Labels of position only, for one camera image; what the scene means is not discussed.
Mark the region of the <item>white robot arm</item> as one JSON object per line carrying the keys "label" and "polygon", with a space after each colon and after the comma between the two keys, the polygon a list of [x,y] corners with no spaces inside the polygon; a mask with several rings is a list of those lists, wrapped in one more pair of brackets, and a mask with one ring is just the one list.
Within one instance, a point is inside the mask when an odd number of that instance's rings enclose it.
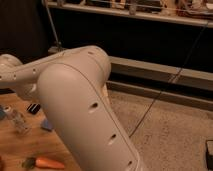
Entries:
{"label": "white robot arm", "polygon": [[22,63],[0,55],[0,89],[37,100],[82,171],[148,171],[103,93],[111,72],[98,46]]}

